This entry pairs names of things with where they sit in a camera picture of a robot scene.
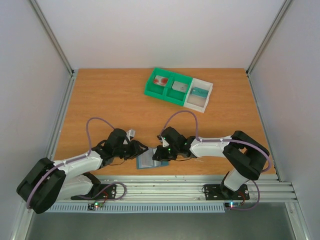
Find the blue card holder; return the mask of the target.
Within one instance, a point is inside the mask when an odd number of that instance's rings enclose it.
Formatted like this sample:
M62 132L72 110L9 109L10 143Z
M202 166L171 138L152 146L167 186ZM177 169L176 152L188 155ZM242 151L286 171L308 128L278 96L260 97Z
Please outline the blue card holder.
M169 166L168 161L153 160L153 156L155 152L156 152L156 148L149 148L146 152L139 155L136 158L136 168L138 170L142 170L142 169L153 169L153 168Z

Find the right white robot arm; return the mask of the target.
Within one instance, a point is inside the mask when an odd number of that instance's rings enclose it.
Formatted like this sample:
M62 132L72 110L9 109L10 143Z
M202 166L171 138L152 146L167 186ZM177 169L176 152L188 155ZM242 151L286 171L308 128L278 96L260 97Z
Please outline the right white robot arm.
M269 151L243 131L222 138L184 137L173 127L167 127L160 135L161 145L157 146L152 159L175 161L178 156L186 159L201 157L226 158L233 166L218 187L218 194L224 200L234 197L247 181L256 181L265 164L270 163Z

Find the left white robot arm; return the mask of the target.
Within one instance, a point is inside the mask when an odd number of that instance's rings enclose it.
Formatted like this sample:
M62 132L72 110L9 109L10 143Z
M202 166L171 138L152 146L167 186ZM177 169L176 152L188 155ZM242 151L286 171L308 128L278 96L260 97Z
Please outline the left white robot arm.
M56 161L40 159L18 185L17 194L37 214L62 199L96 199L101 182L92 171L111 165L115 158L132 160L148 151L146 145L134 139L134 133L132 129L115 128L107 139L82 155Z

